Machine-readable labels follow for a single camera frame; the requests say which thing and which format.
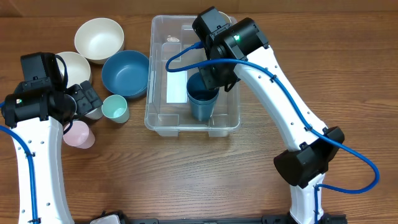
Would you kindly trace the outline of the grey small cup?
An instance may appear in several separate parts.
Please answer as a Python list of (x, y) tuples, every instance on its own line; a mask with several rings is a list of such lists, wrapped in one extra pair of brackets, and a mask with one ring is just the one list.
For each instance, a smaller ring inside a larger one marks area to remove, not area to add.
[(103, 117), (103, 112), (101, 110), (101, 108), (96, 108), (90, 112), (88, 112), (85, 117), (89, 118), (89, 119), (93, 119), (93, 120), (97, 120)]

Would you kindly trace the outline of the dark blue tall cup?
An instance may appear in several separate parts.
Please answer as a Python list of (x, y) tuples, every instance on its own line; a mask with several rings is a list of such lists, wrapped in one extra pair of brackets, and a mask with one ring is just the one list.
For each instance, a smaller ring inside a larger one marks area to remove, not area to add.
[(214, 112), (216, 98), (211, 100), (196, 100), (189, 98), (192, 116), (199, 121), (208, 121)]
[(187, 93), (194, 100), (210, 101), (218, 96), (218, 89), (208, 90), (203, 82), (200, 73), (192, 75), (187, 82)]

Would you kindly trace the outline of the cream bowl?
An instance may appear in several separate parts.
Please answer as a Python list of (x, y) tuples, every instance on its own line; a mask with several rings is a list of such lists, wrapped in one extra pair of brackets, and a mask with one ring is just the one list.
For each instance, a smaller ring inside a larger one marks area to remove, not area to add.
[(77, 52), (95, 64), (103, 65), (124, 49), (123, 28), (114, 20), (99, 17), (85, 22), (74, 38)]
[(91, 67), (86, 58), (76, 52), (60, 52), (58, 55), (61, 56), (67, 66), (67, 88), (84, 81), (92, 83)]

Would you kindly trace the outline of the pink small cup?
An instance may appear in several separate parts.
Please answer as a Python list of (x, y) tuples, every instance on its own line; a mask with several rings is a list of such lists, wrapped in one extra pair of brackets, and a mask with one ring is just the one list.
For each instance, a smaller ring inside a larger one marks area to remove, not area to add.
[(80, 149), (88, 149), (95, 143), (95, 136), (83, 121), (74, 121), (72, 128), (63, 135), (66, 144)]

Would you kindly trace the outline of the dark blue bowl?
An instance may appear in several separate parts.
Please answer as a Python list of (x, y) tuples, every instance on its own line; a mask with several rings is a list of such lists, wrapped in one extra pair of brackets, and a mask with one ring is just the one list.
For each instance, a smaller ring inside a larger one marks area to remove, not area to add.
[(140, 98), (146, 94), (148, 75), (148, 57), (135, 50), (114, 54), (107, 59), (101, 71), (105, 88), (127, 99)]

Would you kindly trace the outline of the cream tall cup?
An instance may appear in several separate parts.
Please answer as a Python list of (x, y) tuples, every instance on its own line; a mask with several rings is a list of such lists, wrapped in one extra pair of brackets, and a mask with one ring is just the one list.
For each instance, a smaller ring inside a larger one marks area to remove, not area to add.
[(223, 13), (223, 12), (219, 12), (220, 14), (221, 14), (221, 16), (223, 17), (223, 19), (226, 21), (226, 23), (228, 23), (228, 24), (232, 24), (232, 22), (231, 22), (231, 19), (230, 19), (230, 17), (227, 15), (227, 14), (225, 14), (225, 13)]

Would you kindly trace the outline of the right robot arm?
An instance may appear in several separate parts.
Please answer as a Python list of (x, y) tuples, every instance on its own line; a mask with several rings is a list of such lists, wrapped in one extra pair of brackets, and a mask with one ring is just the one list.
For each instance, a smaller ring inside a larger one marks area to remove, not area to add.
[(207, 88), (228, 86), (242, 80), (257, 96), (282, 136), (286, 150), (274, 158), (274, 165), (290, 185), (290, 216), (296, 223), (315, 223), (323, 216), (322, 193), (315, 186), (323, 182), (328, 163), (338, 152), (312, 132), (318, 131), (338, 143), (345, 140), (338, 127), (328, 128), (299, 97), (279, 67), (269, 41), (257, 24), (245, 18), (235, 25), (221, 16), (197, 17), (193, 30), (203, 41), (208, 59), (230, 58), (242, 64), (206, 66)]

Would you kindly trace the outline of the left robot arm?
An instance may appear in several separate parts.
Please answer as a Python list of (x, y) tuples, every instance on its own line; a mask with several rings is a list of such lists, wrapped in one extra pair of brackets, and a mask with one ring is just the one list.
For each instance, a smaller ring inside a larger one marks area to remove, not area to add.
[(14, 143), (19, 223), (73, 223), (62, 171), (62, 138), (78, 118), (103, 102), (90, 82), (68, 85), (64, 58), (49, 52), (21, 57), (24, 81), (1, 103), (1, 131)]

